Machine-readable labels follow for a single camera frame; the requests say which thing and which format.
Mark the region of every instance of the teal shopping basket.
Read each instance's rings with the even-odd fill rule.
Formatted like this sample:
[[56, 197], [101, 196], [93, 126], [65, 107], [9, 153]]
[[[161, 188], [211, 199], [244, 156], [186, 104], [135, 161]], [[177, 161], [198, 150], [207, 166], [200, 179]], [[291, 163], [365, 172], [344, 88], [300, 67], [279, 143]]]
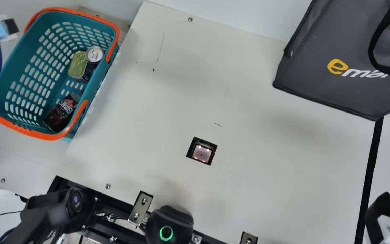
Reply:
[[[102, 18], [64, 8], [32, 17], [0, 75], [0, 123], [45, 140], [72, 138], [118, 51], [118, 27]], [[88, 83], [67, 71], [76, 51], [99, 46], [104, 58]], [[43, 118], [69, 93], [82, 94], [67, 127], [51, 131]]]

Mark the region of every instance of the can lid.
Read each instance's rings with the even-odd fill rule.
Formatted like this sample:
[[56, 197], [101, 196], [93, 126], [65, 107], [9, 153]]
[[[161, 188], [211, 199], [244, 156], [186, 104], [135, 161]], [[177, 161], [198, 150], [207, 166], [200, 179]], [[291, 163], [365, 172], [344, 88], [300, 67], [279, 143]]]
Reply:
[[77, 51], [73, 55], [70, 67], [68, 68], [68, 75], [74, 78], [80, 78], [84, 75], [88, 60], [85, 57], [85, 51]]
[[87, 49], [86, 57], [89, 62], [99, 62], [103, 57], [103, 49], [99, 46], [92, 46]]

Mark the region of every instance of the white tabletop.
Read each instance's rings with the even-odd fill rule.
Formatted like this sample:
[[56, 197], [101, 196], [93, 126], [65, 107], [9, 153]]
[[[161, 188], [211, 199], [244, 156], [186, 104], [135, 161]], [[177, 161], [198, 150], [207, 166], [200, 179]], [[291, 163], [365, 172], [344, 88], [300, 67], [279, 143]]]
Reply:
[[143, 4], [57, 174], [228, 243], [353, 242], [374, 123], [272, 88], [286, 43], [188, 17]]

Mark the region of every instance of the black pole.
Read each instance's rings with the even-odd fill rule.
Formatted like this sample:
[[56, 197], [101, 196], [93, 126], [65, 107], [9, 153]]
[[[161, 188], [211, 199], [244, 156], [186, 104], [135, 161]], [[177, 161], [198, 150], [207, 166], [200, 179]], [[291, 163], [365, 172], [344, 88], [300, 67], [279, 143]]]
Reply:
[[377, 153], [379, 151], [380, 135], [382, 133], [383, 117], [378, 119], [374, 125], [373, 141], [371, 142], [370, 154], [368, 156], [367, 172], [365, 173], [364, 189], [362, 190], [361, 208], [357, 219], [356, 237], [354, 244], [362, 244], [365, 230], [365, 213], [370, 201], [371, 184], [376, 167]]

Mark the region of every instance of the canned fish tin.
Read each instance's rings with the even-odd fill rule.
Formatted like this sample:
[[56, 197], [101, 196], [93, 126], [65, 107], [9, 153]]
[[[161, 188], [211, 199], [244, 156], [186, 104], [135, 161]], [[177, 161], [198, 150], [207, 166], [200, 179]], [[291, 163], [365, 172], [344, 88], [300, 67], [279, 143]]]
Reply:
[[103, 49], [99, 46], [92, 46], [87, 49], [85, 52], [85, 57], [87, 57], [88, 62], [97, 64], [102, 60], [103, 57]]
[[85, 51], [77, 51], [73, 55], [70, 67], [68, 68], [68, 75], [79, 82], [88, 82], [92, 75], [91, 68], [88, 67], [88, 60], [85, 57]]

